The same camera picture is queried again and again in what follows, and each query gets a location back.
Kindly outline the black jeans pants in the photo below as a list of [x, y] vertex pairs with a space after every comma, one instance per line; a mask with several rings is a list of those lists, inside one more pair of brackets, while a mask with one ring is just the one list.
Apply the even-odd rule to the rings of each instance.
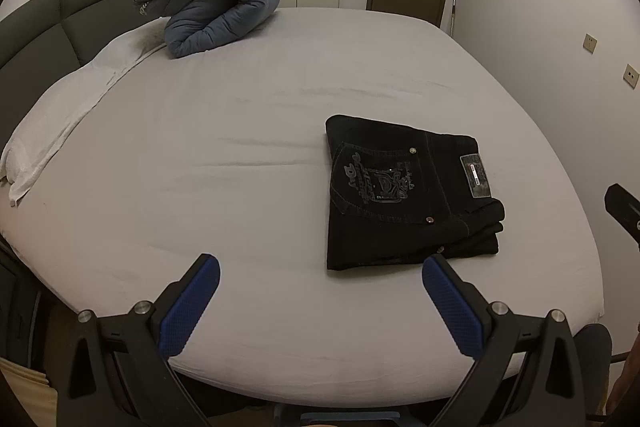
[[326, 139], [328, 270], [498, 254], [506, 210], [472, 136], [334, 115]]

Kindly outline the grey padded headboard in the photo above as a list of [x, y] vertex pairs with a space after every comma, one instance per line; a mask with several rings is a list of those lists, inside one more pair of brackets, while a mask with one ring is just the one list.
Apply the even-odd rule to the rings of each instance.
[[1, 21], [1, 143], [38, 98], [151, 19], [134, 0], [29, 0]]

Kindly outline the blue rolled duvet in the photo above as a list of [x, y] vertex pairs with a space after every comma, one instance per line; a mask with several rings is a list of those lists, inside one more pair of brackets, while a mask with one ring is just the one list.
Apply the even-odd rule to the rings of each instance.
[[210, 51], [238, 41], [262, 24], [280, 0], [134, 0], [143, 15], [165, 17], [172, 57]]

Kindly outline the lower wall socket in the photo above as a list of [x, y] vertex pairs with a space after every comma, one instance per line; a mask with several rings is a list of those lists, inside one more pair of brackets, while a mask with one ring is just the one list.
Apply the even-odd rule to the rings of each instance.
[[634, 69], [630, 64], [626, 65], [623, 80], [628, 84], [631, 89], [636, 89], [640, 79], [640, 74], [637, 69]]

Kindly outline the wall socket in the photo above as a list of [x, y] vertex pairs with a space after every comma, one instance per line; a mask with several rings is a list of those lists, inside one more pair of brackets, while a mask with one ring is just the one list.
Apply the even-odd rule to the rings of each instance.
[[598, 44], [598, 40], [594, 38], [590, 34], [585, 34], [584, 42], [582, 43], [582, 47], [588, 51], [590, 54], [593, 54], [596, 50]]
[[637, 69], [634, 69], [630, 64], [626, 65], [623, 80], [628, 84], [631, 89], [636, 89], [640, 79], [640, 74]]

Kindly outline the upper wall socket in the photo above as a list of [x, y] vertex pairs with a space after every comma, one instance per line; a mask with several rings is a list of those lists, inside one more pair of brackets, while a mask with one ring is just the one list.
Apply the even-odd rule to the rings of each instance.
[[594, 38], [590, 34], [585, 34], [584, 42], [582, 43], [582, 47], [588, 51], [590, 54], [593, 54], [596, 50], [598, 44], [598, 40]]

